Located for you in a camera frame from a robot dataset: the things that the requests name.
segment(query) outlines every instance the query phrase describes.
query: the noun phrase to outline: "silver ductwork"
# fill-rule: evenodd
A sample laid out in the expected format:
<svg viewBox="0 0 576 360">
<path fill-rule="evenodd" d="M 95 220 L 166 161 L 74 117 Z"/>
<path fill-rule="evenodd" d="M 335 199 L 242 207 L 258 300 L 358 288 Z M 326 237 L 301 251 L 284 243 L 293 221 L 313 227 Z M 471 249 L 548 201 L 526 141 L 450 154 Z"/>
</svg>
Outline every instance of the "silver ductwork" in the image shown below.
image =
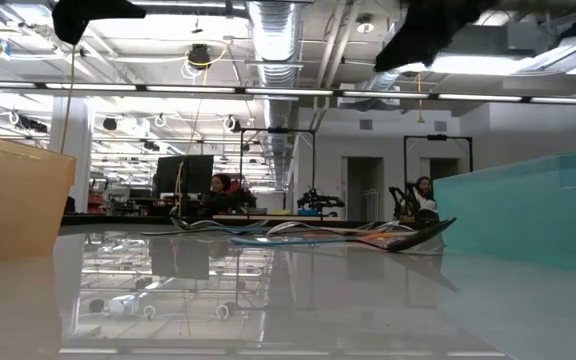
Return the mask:
<svg viewBox="0 0 576 360">
<path fill-rule="evenodd" d="M 273 88 L 294 87 L 297 68 L 282 63 L 290 62 L 297 54 L 297 36 L 301 6 L 287 2 L 249 2 L 248 14 L 253 24 L 255 57 L 260 61 L 277 62 L 258 66 L 261 86 Z M 286 100 L 264 100 L 264 119 L 267 128 L 294 128 L 297 125 L 297 105 Z M 272 158 L 275 187 L 283 188 L 290 167 L 292 150 L 287 134 L 269 133 L 266 152 Z"/>
</svg>

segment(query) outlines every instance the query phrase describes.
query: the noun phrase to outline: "computer monitor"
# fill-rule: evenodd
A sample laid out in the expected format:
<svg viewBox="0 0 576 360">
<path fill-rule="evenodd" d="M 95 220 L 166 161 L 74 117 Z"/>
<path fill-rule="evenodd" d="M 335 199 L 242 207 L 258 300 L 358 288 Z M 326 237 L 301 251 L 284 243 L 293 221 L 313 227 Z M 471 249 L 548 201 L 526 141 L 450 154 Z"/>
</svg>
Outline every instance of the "computer monitor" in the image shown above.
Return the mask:
<svg viewBox="0 0 576 360">
<path fill-rule="evenodd" d="M 179 166 L 184 163 L 181 172 L 182 194 L 205 194 L 210 192 L 213 155 L 187 155 L 159 158 L 154 178 L 154 196 L 161 193 L 174 193 Z"/>
</svg>

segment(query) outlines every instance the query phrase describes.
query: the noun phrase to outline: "teal container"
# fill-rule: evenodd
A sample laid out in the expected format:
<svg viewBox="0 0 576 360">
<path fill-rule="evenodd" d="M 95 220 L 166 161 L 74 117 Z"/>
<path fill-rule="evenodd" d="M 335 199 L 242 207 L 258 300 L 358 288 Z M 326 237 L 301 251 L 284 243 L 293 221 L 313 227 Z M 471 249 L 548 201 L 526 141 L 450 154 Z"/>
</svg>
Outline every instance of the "teal container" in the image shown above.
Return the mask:
<svg viewBox="0 0 576 360">
<path fill-rule="evenodd" d="M 446 251 L 576 270 L 576 153 L 435 181 Z"/>
</svg>

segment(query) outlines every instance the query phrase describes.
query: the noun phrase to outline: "doorway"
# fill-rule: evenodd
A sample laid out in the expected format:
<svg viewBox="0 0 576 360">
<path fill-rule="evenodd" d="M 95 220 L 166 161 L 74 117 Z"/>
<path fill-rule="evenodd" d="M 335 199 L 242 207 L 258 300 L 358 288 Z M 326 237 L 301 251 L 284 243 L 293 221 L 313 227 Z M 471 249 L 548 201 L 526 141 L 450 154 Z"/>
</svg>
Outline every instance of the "doorway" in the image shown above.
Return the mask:
<svg viewBox="0 0 576 360">
<path fill-rule="evenodd" d="M 459 175 L 459 159 L 430 159 L 430 178 L 434 181 Z"/>
<path fill-rule="evenodd" d="M 384 159 L 347 157 L 343 160 L 346 168 L 346 220 L 381 220 Z"/>
</svg>

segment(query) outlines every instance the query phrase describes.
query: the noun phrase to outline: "door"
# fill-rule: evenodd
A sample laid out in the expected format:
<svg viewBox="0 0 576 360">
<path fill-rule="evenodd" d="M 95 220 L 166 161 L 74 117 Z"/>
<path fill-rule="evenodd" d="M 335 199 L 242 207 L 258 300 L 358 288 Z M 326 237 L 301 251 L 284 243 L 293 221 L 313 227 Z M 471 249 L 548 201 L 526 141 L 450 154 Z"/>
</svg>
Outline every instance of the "door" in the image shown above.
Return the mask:
<svg viewBox="0 0 576 360">
<path fill-rule="evenodd" d="M 433 180 L 459 175 L 459 159 L 430 159 L 430 178 Z"/>
</svg>

